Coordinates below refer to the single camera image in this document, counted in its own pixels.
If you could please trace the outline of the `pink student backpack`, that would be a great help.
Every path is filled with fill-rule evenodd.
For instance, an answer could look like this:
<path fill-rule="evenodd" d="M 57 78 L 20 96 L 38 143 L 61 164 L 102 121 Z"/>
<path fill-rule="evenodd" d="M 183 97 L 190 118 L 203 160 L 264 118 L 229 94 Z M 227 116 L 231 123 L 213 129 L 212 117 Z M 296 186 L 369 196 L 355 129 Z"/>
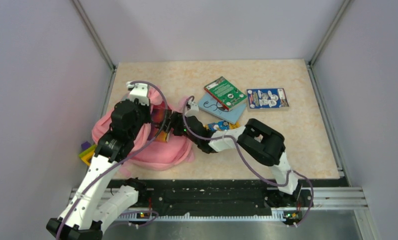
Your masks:
<path fill-rule="evenodd" d="M 156 89 L 150 88 L 148 97 L 153 106 L 153 110 L 158 107 L 165 107 L 164 101 Z M 112 110 L 108 111 L 94 125 L 91 131 L 91 136 L 95 144 L 97 144 L 99 139 L 109 130 L 111 112 Z M 152 139 L 152 129 L 153 128 L 150 123 L 142 126 L 140 133 L 134 141 L 132 152 L 138 151 L 147 143 L 148 140 Z M 169 140 L 167 142 L 154 140 L 136 156 L 123 163 L 122 166 L 127 169 L 130 164 L 134 164 L 149 170 L 164 171 L 179 165 L 182 162 L 194 161 L 195 154 L 192 148 L 193 142 L 191 140 L 185 136 L 175 136 L 170 133 Z"/>

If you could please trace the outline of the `green red-spined book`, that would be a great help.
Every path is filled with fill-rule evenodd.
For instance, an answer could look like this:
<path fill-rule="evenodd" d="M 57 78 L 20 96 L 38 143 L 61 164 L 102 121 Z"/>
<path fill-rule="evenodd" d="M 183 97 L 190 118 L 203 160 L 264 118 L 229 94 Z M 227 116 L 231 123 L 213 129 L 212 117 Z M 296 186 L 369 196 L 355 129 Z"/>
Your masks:
<path fill-rule="evenodd" d="M 203 89 L 227 111 L 232 111 L 247 100 L 247 95 L 223 76 L 206 84 Z"/>

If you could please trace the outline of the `Jane Eyre dark book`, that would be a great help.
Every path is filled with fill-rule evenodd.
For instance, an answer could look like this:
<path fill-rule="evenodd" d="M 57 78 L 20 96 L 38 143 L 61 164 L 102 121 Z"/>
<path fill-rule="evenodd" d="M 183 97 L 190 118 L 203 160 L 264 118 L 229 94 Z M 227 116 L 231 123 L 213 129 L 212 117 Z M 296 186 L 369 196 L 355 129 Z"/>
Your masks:
<path fill-rule="evenodd" d="M 157 137 L 155 138 L 156 142 L 161 142 L 161 143 L 167 143 L 170 139 L 170 130 L 169 130 L 169 124 L 170 120 L 169 118 L 172 115 L 172 110 L 171 109 L 165 109 L 162 107 L 157 107 L 154 108 L 151 112 L 151 124 L 150 124 L 150 134 L 148 139 L 151 140 L 153 137 L 157 135 L 159 132 L 159 129 L 164 123 L 164 120 L 166 120 L 164 128 L 159 132 Z"/>

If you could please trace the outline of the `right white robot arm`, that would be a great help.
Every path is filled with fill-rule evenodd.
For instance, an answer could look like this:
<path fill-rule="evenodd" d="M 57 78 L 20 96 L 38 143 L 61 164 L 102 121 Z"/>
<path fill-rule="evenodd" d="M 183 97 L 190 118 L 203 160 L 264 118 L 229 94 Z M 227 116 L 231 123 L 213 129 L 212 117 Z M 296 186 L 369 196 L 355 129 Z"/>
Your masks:
<path fill-rule="evenodd" d="M 300 200 L 302 186 L 287 160 L 285 138 L 261 121 L 251 118 L 244 126 L 212 131 L 196 116 L 173 112 L 166 114 L 159 126 L 167 132 L 172 131 L 175 136 L 187 137 L 206 154 L 245 150 L 255 161 L 270 168 L 275 182 L 268 184 L 278 188 L 284 205 L 294 206 Z"/>

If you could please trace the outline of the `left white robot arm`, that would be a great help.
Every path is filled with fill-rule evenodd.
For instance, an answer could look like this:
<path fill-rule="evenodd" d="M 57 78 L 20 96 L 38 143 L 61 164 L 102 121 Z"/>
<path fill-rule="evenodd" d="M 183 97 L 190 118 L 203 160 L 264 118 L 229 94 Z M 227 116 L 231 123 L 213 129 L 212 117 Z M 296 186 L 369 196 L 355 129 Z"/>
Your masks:
<path fill-rule="evenodd" d="M 110 114 L 108 130 L 99 138 L 90 167 L 66 209 L 50 218 L 46 229 L 57 240 L 100 240 L 105 219 L 95 214 L 111 178 L 135 146 L 142 126 L 151 122 L 148 99 L 123 100 Z"/>

